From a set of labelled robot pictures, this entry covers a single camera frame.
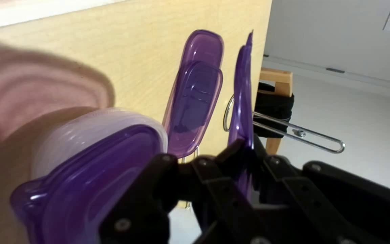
plastic device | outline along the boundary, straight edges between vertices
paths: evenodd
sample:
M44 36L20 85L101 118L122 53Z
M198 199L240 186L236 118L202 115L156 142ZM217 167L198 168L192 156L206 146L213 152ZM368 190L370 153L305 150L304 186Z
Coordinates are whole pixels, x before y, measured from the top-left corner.
M238 57L235 73L235 106L228 142L244 139L246 145L254 149L252 106L251 106L251 51L252 32L248 35ZM244 195L250 190L250 173L244 172L238 180L238 187Z
M223 88L223 38L197 30L189 38L164 115L169 152L186 157L201 144Z
M30 242L101 242L104 218L152 157L166 150L162 125L135 112L95 111L55 130L37 153L39 179L11 195Z

beige wall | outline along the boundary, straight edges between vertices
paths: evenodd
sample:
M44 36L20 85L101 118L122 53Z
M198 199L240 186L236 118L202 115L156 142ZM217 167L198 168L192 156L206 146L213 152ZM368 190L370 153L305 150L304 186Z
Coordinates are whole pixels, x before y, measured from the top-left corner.
M252 77L258 77L270 5L271 0L131 0L3 27L0 41L101 69L113 80L120 107L162 122L187 36L197 28L219 32L225 42L224 87L201 146L202 153L216 153L227 145L223 115L234 93L239 49L255 31Z

purple plastic part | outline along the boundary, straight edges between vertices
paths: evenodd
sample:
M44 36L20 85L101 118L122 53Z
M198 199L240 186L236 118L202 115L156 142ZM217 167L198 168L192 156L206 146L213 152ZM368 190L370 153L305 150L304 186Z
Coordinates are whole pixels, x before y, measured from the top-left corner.
M11 205L30 242L99 244L101 222L163 146L155 129L131 126L20 186Z
M254 148L252 103L251 103L251 51L252 32L247 45L239 51L235 73L235 106L229 131L229 144L238 138L246 139L247 146ZM250 175L244 172L238 181L240 191L247 195L250 188Z
M201 144L223 88L223 38L197 30L189 38L164 116L169 152L192 154Z

metal clip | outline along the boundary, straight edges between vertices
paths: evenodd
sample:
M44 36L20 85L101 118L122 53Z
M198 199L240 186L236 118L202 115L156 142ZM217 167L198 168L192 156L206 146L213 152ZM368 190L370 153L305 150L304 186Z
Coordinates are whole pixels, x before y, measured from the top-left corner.
M229 118L229 114L231 114L231 110L234 108L235 106L235 95L231 97L231 100L228 102L227 104L227 108L225 108L225 112L224 112L224 118L223 118L223 129L225 131L231 131L231 125L228 123L228 118Z
M328 146L316 144L316 142L313 142L313 141L304 139L304 138L301 138L303 135L294 135L294 134L284 133L284 131L277 130L277 129L274 129L274 127L271 127L271 126L266 126L266 125L263 125L263 123L259 123L259 122L254 120L254 125L255 125L255 126L259 126L259 127L262 127L262 129L271 130L271 131L274 131L274 133L277 133L277 134L281 134L281 135L292 137L292 138L299 139L299 141L301 141L301 142L304 142L304 144L309 144L309 145L322 148L322 149L328 150L328 152L331 152L331 153L342 153L342 152L346 150L346 144L345 144L342 139L339 139L339 138L335 138L335 137L331 137L331 135L327 135L327 134L323 134L323 133L319 133L319 131L315 131L315 130L311 130L311 129L299 126L299 125L288 123L288 122L284 122L284 120L281 120L281 119L277 119L277 118L273 118L273 116L269 116L269 115L257 112L257 111L254 112L254 115L255 115L255 116L259 116L259 118L263 118L263 119L273 120L273 122L275 122L275 123L286 125L286 126L292 127L292 129L296 130L296 131L301 131L303 134L304 134L304 133L305 133L305 134L316 134L316 135L323 137L323 138L326 138L326 139L328 139L328 141L334 141L334 142L336 142L336 144L340 145L340 149L332 149L332 148L328 148Z

purple plastic blade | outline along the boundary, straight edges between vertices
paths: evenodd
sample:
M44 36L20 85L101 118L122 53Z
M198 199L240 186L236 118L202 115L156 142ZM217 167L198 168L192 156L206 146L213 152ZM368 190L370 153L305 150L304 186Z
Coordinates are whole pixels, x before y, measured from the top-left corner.
M192 154L201 144L220 91L224 45L220 35L198 30L189 38L164 116L169 152Z
M127 127L97 142L48 176L20 186L11 205L32 244L99 244L99 225L163 152L160 134L145 125Z
M229 144L238 138L246 139L247 146L254 148L252 103L251 103L251 51L252 32L247 45L239 51L235 74L235 106L229 131ZM250 175L244 172L238 181L244 195L248 194Z

